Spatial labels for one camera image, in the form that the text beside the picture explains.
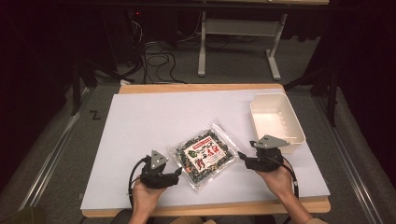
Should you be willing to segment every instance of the plastic bag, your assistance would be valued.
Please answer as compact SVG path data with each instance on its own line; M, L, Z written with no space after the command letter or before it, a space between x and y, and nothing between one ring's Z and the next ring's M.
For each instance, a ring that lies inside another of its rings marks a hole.
M169 149L171 156L183 168L192 188L196 190L211 181L230 163L237 161L237 151L233 139L216 123Z

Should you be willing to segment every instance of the white metal stand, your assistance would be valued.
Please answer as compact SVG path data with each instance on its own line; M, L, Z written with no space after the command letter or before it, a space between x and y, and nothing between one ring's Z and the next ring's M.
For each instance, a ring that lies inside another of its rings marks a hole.
M280 74L275 61L275 52L280 40L280 36L285 26L288 14L282 14L280 21L238 21L238 20L216 20L207 19L206 12L202 15L201 47L198 62L198 76L205 76L206 34L216 35L254 35L254 36L273 36L274 44L271 49L266 50L268 63L274 80L280 80Z

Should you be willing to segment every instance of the food label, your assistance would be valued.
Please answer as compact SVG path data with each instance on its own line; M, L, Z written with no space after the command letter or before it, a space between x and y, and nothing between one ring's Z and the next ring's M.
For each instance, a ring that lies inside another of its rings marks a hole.
M186 148L184 153L199 173L226 156L210 136Z

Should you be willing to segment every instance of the human hand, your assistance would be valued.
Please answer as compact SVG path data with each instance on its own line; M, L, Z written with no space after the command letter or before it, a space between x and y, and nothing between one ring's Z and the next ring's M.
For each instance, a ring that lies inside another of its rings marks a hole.
M134 182L134 211L129 223L146 223L166 189L149 189L137 177Z
M261 171L256 171L256 173L265 181L268 189L271 190L277 198L293 194L291 174L285 167L280 166L277 170L269 173Z

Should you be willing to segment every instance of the white plastic container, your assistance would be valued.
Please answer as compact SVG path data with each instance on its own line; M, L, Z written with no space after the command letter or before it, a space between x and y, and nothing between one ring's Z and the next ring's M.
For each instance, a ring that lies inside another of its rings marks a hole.
M250 112L257 141L269 134L290 142L288 146L279 147L282 153L291 153L305 141L303 129L287 95L257 94L250 103Z

